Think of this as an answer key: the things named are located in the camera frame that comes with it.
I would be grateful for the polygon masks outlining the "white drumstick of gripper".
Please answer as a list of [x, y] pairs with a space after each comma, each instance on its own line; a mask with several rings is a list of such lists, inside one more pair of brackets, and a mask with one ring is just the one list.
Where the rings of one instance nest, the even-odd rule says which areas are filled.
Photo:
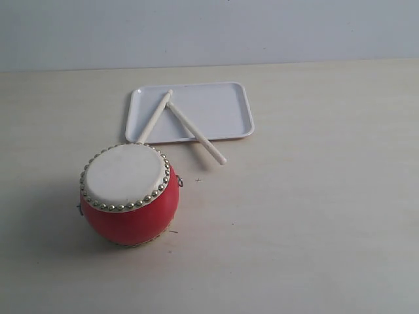
[[227, 163], [227, 159], [224, 155], [207, 139], [207, 137], [192, 123], [192, 121], [174, 105], [174, 103], [169, 101], [166, 106], [220, 165], [225, 165]]
[[160, 100], [160, 103], [157, 105], [155, 111], [153, 112], [152, 116], [148, 120], [147, 124], [145, 125], [144, 129], [140, 133], [136, 143], [145, 144], [147, 141], [148, 136], [152, 132], [153, 128], [155, 127], [160, 115], [162, 114], [164, 108], [166, 107], [167, 102], [169, 102], [171, 96], [173, 95], [173, 90], [169, 89], [163, 98]]

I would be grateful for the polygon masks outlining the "small red drum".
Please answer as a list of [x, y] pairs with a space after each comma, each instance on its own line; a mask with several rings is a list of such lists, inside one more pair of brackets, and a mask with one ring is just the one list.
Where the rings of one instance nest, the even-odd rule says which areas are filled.
[[181, 187], [182, 178], [161, 150], [143, 143], [115, 145], [84, 166], [80, 212], [111, 243], [140, 246], [169, 228]]

